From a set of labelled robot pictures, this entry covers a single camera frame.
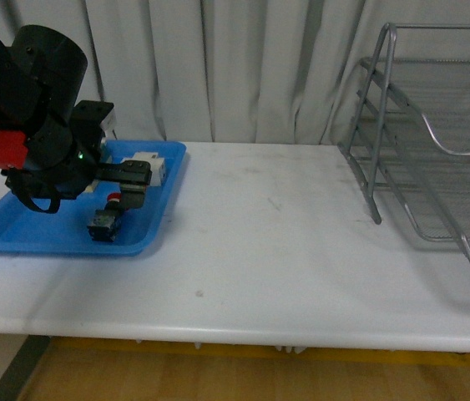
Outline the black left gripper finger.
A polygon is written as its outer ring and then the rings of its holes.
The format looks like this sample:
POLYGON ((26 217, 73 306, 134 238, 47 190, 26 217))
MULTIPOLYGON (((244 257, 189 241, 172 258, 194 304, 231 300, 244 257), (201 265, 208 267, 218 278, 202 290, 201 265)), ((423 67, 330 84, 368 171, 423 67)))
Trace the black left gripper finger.
POLYGON ((126 160, 122 163, 100 163, 95 179, 129 185, 149 185, 151 165, 142 160, 126 160))
POLYGON ((124 184, 119 185, 120 200, 119 208, 123 210, 139 209, 144 205, 146 185, 124 184))

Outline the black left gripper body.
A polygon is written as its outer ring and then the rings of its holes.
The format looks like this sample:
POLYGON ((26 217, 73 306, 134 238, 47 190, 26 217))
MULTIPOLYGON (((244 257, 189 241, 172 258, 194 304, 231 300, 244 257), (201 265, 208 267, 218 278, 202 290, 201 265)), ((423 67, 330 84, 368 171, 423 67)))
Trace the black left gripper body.
POLYGON ((27 140, 21 169, 6 170, 5 184, 20 200, 73 200, 94 180, 105 132, 114 127, 114 104, 82 100, 67 122, 49 114, 27 140))

